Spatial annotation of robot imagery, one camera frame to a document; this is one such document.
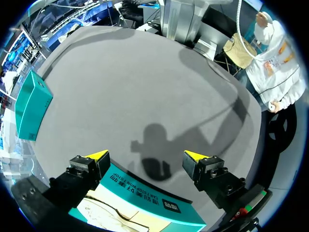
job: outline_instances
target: black cable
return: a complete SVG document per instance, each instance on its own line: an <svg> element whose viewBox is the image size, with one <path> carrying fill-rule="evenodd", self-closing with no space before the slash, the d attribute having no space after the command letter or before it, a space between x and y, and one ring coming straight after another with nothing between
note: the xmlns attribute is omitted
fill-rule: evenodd
<svg viewBox="0 0 309 232"><path fill-rule="evenodd" d="M148 23L148 22L149 22L149 19L150 19L158 10L160 10L160 8L157 9L155 12L153 12L153 13L147 18L147 20L145 20L145 23Z"/></svg>

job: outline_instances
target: gray carpet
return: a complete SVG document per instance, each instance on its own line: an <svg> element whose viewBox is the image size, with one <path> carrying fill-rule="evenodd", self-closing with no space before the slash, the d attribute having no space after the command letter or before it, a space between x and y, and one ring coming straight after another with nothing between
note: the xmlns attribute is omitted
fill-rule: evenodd
<svg viewBox="0 0 309 232"><path fill-rule="evenodd" d="M54 94L33 143L48 177L76 155L109 149L140 178L192 200L208 229L223 210L196 190L183 151L217 155L234 175L248 174L258 103L225 70L177 42L132 29L80 28L39 74Z"/></svg>

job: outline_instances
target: white cable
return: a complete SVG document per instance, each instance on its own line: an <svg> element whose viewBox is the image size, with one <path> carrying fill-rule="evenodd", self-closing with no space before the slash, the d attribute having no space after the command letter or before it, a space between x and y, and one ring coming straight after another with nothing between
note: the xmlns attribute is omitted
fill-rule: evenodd
<svg viewBox="0 0 309 232"><path fill-rule="evenodd" d="M41 14L41 12L42 12L42 10L43 10L43 8L44 8L45 6L47 6L46 0L45 0L44 6L39 10L38 15L37 15L37 16L35 17L35 19L34 19L34 22L33 22L33 25L32 25L32 27L31 27L31 29L30 29L29 35L31 35L31 32L32 32L32 30L33 30L33 28L34 28L34 26L35 26L37 20L38 20L38 17L39 17L39 15Z"/></svg>
<svg viewBox="0 0 309 232"><path fill-rule="evenodd" d="M29 35L31 35L31 33L32 33L33 29L34 29L34 26L35 26L35 24L36 24L36 22L37 22L37 20L38 20L39 15L41 14L43 8L46 7L46 6L48 6L48 5L53 5L53 6L58 6L58 7L64 7L64 8L72 8L72 9L82 9L82 8L85 8L85 7L86 7L86 6L64 6L64 5L58 5L58 4L55 4L55 3L46 4L46 0L45 0L44 6L40 9L38 15L37 15L36 18L34 19L34 22L33 22L33 25L32 25L32 27L31 27L31 29L30 29ZM14 50L14 51L10 51L10 52L9 52L9 51L6 51L5 49L4 49L3 51L4 51L5 53L11 54L12 52L16 52L18 49L19 49L19 48L17 48L17 49Z"/></svg>
<svg viewBox="0 0 309 232"><path fill-rule="evenodd" d="M55 4L55 3L50 3L50 5L63 7L63 8L72 8L72 9L82 9L82 8L85 7L85 6L65 6L65 5L58 5L58 4Z"/></svg>
<svg viewBox="0 0 309 232"><path fill-rule="evenodd" d="M254 55L252 55L252 54L248 51L248 49L247 49L245 43L244 43L243 40L242 40L242 36L241 36L241 33L240 33L240 27L239 27L241 3L242 3L242 0L238 0L238 7L237 7L237 14L236 14L236 27L237 27L237 33L238 33L239 38L240 38L240 42L241 42L243 48L245 49L245 51L246 51L253 59L258 60L258 61L267 61L267 60L264 60L264 59L261 59L261 58L257 58L257 57L255 57Z"/></svg>

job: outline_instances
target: teal panel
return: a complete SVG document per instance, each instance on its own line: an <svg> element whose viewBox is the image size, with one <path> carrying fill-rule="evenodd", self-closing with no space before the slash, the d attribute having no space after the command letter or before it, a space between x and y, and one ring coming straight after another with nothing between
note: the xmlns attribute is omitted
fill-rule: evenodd
<svg viewBox="0 0 309 232"><path fill-rule="evenodd" d="M204 227L201 226L188 226L177 223L171 223L166 228L161 230L161 232L198 232L201 231L203 228Z"/></svg>
<svg viewBox="0 0 309 232"><path fill-rule="evenodd" d="M199 228L206 226L191 204L153 190L113 164L100 183L141 211L146 211L158 218L178 224L199 226Z"/></svg>
<svg viewBox="0 0 309 232"><path fill-rule="evenodd" d="M79 219L80 221L86 222L87 223L87 219L81 214L81 212L79 212L79 210L77 208L72 208L69 211L69 214L77 219Z"/></svg>

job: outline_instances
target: person's hand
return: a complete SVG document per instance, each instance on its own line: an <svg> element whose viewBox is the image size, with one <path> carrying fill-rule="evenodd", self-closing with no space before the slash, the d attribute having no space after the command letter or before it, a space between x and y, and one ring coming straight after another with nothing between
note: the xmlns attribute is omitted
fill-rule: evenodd
<svg viewBox="0 0 309 232"><path fill-rule="evenodd" d="M275 109L274 109L273 111L270 111L270 112L276 114L277 112L280 111L280 104L279 104L279 102L277 102L277 101L272 101L271 104L273 104L273 105L275 106Z"/></svg>
<svg viewBox="0 0 309 232"><path fill-rule="evenodd" d="M262 28L267 27L267 17L262 12L257 13L256 22Z"/></svg>

